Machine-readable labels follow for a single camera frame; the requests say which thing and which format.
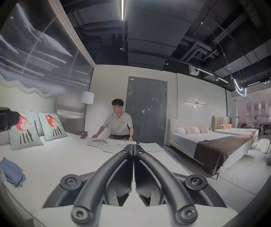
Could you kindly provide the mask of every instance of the black hair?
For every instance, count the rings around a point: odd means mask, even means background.
[[[119,106],[124,106],[124,102],[123,102],[123,100],[122,99],[115,99],[115,100],[113,100],[112,102],[111,102],[111,104],[113,105],[113,106],[115,106],[115,105],[119,105]]]

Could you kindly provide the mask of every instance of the gray door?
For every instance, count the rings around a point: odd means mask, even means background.
[[[134,127],[134,141],[164,144],[167,82],[129,77],[125,111]]]

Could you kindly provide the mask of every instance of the upholstered headboard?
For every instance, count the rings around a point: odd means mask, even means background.
[[[26,88],[19,81],[6,81],[0,74],[0,107],[9,107],[19,113],[56,112],[57,98],[43,94],[37,88]]]
[[[229,124],[231,123],[231,117],[215,117],[212,116],[212,131],[217,130],[218,126],[221,124]]]
[[[168,120],[168,130],[167,130],[166,145],[169,145],[169,141],[170,141],[170,138],[171,138],[170,134],[172,132],[176,132],[175,131],[176,128],[185,127],[185,126],[206,127],[206,128],[209,129],[210,122],[187,120],[187,119],[169,119]]]

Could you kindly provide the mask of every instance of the mattress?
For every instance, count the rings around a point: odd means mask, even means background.
[[[40,210],[49,194],[67,174],[82,175],[96,171],[114,154],[87,146],[91,139],[80,139],[79,135],[67,133],[68,137],[45,141],[42,146],[11,150],[10,145],[0,147],[0,161],[3,157],[15,162],[25,174],[23,187],[14,188],[5,182],[15,198],[32,214]],[[170,171],[188,176],[182,166],[167,153],[151,153]]]
[[[227,137],[221,133],[211,132],[206,134],[179,134],[177,132],[171,133],[171,141],[181,146],[187,155],[191,158],[194,157],[196,145],[203,140],[214,140],[223,137]]]
[[[222,134],[242,135],[243,132],[255,131],[256,129],[242,129],[242,128],[231,128],[231,129],[216,129],[215,132]],[[258,130],[254,133],[253,138],[258,136]]]

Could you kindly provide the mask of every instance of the projector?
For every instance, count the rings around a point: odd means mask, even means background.
[[[199,71],[196,69],[195,66],[189,66],[189,72],[191,75],[197,76],[199,74]]]

